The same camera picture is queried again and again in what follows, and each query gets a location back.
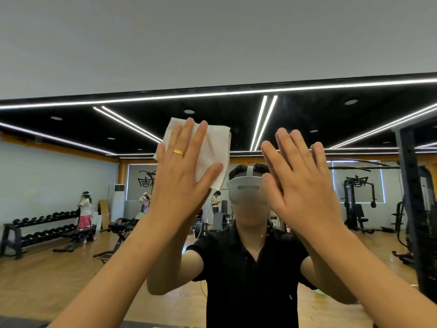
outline white vr headset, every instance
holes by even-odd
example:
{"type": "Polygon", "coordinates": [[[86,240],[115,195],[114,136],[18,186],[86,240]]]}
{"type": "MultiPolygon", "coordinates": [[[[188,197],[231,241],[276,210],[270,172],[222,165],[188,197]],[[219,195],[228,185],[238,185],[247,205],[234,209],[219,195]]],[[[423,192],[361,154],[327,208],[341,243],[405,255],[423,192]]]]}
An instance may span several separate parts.
{"type": "Polygon", "coordinates": [[[261,176],[254,176],[254,166],[247,166],[246,175],[231,179],[228,183],[229,200],[233,204],[256,202],[267,204],[261,176]]]}

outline white floor-standing air conditioner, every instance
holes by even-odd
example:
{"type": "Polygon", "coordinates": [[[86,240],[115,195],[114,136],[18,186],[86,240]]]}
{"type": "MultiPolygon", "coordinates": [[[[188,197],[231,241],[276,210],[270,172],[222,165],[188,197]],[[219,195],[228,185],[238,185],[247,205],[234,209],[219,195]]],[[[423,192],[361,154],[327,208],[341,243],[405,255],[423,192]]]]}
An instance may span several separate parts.
{"type": "Polygon", "coordinates": [[[126,199],[126,185],[113,184],[111,188],[111,222],[122,219],[124,215],[124,201],[126,199]]]}

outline round ceiling light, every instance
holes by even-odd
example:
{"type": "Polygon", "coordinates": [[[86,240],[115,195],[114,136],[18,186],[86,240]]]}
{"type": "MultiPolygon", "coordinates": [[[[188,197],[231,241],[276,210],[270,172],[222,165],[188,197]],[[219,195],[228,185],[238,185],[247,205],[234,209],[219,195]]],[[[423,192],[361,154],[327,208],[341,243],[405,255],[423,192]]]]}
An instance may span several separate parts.
{"type": "Polygon", "coordinates": [[[350,104],[356,104],[358,102],[357,99],[347,100],[344,104],[349,106],[350,104]]]}

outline gray ceiling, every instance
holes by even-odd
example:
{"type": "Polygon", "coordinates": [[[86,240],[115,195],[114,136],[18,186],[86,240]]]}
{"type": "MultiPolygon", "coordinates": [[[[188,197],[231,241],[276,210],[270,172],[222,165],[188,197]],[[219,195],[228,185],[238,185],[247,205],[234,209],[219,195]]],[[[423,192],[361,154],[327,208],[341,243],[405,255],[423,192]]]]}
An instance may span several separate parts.
{"type": "Polygon", "coordinates": [[[437,0],[1,0],[0,99],[437,71],[437,0]]]}

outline ceiling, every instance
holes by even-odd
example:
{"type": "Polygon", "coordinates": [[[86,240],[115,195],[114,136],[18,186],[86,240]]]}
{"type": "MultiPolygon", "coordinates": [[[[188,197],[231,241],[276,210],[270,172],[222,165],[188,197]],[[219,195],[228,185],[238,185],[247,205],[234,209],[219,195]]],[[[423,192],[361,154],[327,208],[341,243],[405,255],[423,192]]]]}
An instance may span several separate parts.
{"type": "MultiPolygon", "coordinates": [[[[34,134],[11,128],[15,126],[64,140],[44,137],[44,142],[98,154],[151,154],[156,140],[94,107],[102,110],[105,106],[158,138],[163,137],[171,117],[186,118],[184,111],[193,110],[196,122],[206,120],[231,128],[231,151],[249,151],[264,96],[267,100],[258,136],[267,122],[260,141],[275,142],[276,130],[284,127],[299,129],[307,143],[321,141],[325,148],[394,147],[396,140],[389,128],[342,143],[436,104],[437,73],[0,100],[0,131],[35,138],[34,134]],[[267,118],[275,95],[276,104],[267,118]],[[353,99],[358,101],[345,104],[353,99]]],[[[437,128],[433,126],[417,131],[417,145],[437,141],[437,128]]]]}
{"type": "Polygon", "coordinates": [[[0,99],[437,71],[437,0],[1,0],[0,99]]]}

